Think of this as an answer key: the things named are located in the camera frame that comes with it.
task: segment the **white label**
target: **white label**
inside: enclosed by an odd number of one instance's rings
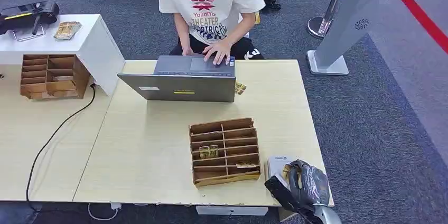
[[[141,90],[144,91],[159,91],[160,89],[158,87],[138,87]]]

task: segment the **wooden shelf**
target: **wooden shelf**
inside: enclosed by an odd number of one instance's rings
[[[251,118],[191,125],[189,132],[196,186],[259,178],[257,131]],[[217,146],[218,157],[201,158],[203,146]]]
[[[28,99],[82,99],[90,74],[76,55],[25,54],[20,94]]]

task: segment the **black shorts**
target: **black shorts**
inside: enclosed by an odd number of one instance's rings
[[[190,47],[194,53],[202,54],[203,50],[207,47],[207,44],[194,38],[190,35]],[[178,44],[170,52],[170,55],[182,55],[182,46],[179,40]],[[258,49],[252,44],[252,40],[249,38],[241,38],[236,42],[231,50],[230,55],[235,57],[235,59],[265,59],[263,55],[260,54]]]

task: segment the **floor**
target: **floor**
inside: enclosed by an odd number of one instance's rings
[[[39,0],[0,0],[0,7]],[[126,59],[155,59],[176,43],[170,16],[157,0],[55,0],[62,14],[100,13]],[[399,0],[381,0],[376,27],[345,58],[347,77],[310,74],[305,54],[319,40],[305,30],[330,0],[278,0],[279,13],[262,15],[250,33],[269,59],[297,59],[343,223],[448,223],[448,55]],[[446,0],[417,0],[448,32]],[[1,223],[88,223],[85,204],[34,218],[24,204],[0,204]],[[99,217],[111,214],[95,206]],[[125,205],[108,223],[277,223],[264,217],[198,216],[194,208]],[[301,223],[294,218],[288,223]]]

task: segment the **gray carpet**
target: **gray carpet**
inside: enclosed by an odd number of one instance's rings
[[[38,0],[0,0],[0,6],[34,1]],[[55,1],[63,14],[102,14],[126,59],[155,59],[176,43],[172,19],[158,12],[157,0]],[[305,54],[319,41],[306,33],[305,23],[323,13],[329,0],[278,1],[282,10],[262,15],[250,37],[265,57],[300,63],[335,209],[343,223],[448,223],[448,169],[370,37],[347,52],[349,76],[313,76]],[[55,207],[86,212],[85,204],[44,205]],[[110,214],[107,209],[96,211],[99,217]],[[47,213],[34,223],[84,223],[81,220]],[[268,224],[278,222],[278,217],[275,209],[264,217],[229,218],[197,216],[187,207],[126,205],[108,223],[211,222]]]

